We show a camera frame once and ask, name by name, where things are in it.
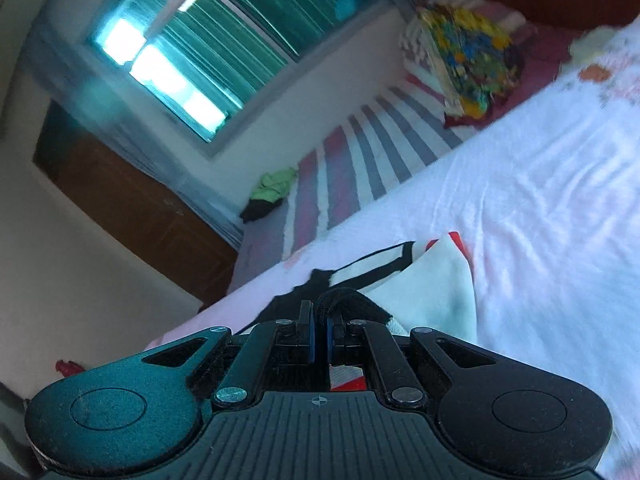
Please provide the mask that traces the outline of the red object by wall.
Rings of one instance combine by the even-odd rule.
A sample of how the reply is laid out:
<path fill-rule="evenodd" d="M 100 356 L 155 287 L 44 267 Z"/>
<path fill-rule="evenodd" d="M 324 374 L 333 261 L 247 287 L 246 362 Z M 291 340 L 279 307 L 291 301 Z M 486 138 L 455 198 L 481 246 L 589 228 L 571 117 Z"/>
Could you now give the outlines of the red object by wall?
<path fill-rule="evenodd" d="M 79 363 L 64 360 L 57 360 L 55 362 L 54 368 L 58 372 L 58 374 L 60 374 L 64 378 L 76 376 L 86 370 L 85 367 L 83 367 Z"/>

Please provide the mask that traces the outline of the grey left curtain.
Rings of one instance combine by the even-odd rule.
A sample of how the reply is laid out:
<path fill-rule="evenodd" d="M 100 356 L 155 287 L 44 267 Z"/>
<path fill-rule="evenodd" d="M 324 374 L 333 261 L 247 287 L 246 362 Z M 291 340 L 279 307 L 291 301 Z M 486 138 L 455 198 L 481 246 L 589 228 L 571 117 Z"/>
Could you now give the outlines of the grey left curtain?
<path fill-rule="evenodd" d="M 176 155 L 160 145 L 150 126 L 68 44 L 43 15 L 35 19 L 22 58 L 43 88 L 101 142 L 158 183 L 174 192 L 233 248 L 243 228 L 230 205 L 191 176 Z"/>

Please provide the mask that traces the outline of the window with green glass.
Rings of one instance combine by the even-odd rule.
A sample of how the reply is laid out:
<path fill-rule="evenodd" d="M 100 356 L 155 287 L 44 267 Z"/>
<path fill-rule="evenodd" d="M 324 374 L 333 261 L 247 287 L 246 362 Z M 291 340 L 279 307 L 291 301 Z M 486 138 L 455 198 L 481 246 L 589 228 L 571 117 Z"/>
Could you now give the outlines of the window with green glass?
<path fill-rule="evenodd" d="M 203 142 L 384 0 L 119 0 L 92 42 Z"/>

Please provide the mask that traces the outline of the pink floral bed sheet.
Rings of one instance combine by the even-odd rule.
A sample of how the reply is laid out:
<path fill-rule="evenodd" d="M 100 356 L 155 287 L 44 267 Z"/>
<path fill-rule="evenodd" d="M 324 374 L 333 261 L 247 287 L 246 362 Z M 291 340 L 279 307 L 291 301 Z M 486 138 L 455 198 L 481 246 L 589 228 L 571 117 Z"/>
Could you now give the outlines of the pink floral bed sheet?
<path fill-rule="evenodd" d="M 639 26 L 415 177 L 163 336 L 240 330 L 314 269 L 457 232 L 478 342 L 573 379 L 613 416 L 598 471 L 639 474 Z"/>

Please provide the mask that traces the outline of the striped knit sweater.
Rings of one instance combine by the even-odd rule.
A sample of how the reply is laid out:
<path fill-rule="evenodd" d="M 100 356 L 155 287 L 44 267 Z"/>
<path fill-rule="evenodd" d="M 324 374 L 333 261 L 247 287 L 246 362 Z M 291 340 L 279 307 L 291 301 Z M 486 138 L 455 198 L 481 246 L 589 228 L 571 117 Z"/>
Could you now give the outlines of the striped knit sweater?
<path fill-rule="evenodd" d="M 305 283 L 273 297 L 242 332 L 279 318 L 294 320 L 303 301 L 318 304 L 324 294 L 337 297 L 348 290 L 367 299 L 355 307 L 341 302 L 344 320 L 366 318 L 397 336 L 428 327 L 477 342 L 471 263 L 456 231 L 429 242 L 412 240 L 380 249 L 336 270 L 314 269 Z"/>

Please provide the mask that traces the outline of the brown wooden door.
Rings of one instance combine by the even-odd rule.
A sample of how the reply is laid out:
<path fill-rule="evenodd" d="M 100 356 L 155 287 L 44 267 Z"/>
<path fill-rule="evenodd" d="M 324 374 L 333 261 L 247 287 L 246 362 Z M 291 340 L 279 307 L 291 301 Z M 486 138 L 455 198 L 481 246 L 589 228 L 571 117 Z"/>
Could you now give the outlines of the brown wooden door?
<path fill-rule="evenodd" d="M 36 166 L 122 246 L 201 300 L 227 295 L 238 252 L 165 185 L 134 168 L 51 102 Z"/>

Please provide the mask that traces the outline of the green cloth on bed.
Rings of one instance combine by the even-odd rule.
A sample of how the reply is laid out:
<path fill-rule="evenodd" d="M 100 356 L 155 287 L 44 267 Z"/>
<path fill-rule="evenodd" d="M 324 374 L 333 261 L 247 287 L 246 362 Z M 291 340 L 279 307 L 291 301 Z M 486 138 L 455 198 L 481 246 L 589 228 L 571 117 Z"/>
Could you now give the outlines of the green cloth on bed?
<path fill-rule="evenodd" d="M 250 193 L 250 200 L 262 200 L 272 204 L 284 200 L 291 191 L 297 175 L 297 169 L 293 167 L 272 174 L 263 174 Z"/>

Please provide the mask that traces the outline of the black cloth on bed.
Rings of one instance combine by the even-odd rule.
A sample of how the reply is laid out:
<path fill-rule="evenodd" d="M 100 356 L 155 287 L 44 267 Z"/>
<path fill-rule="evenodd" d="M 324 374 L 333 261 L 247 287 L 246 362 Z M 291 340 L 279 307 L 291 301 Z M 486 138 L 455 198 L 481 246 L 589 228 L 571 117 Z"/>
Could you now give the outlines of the black cloth on bed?
<path fill-rule="evenodd" d="M 283 198 L 279 198 L 274 202 L 270 202 L 269 200 L 255 200 L 252 198 L 240 213 L 240 219 L 244 224 L 247 224 L 266 218 L 273 211 L 279 208 L 283 202 Z"/>

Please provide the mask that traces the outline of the colourful cartoon pillow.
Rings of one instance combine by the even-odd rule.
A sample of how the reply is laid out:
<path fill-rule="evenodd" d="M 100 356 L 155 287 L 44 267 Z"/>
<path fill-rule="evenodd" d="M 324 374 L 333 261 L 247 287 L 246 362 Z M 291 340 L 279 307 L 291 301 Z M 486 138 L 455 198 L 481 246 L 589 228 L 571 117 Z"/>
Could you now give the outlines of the colourful cartoon pillow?
<path fill-rule="evenodd" d="M 473 10 L 432 3 L 416 14 L 450 122 L 480 122 L 518 88 L 524 58 L 511 36 Z"/>

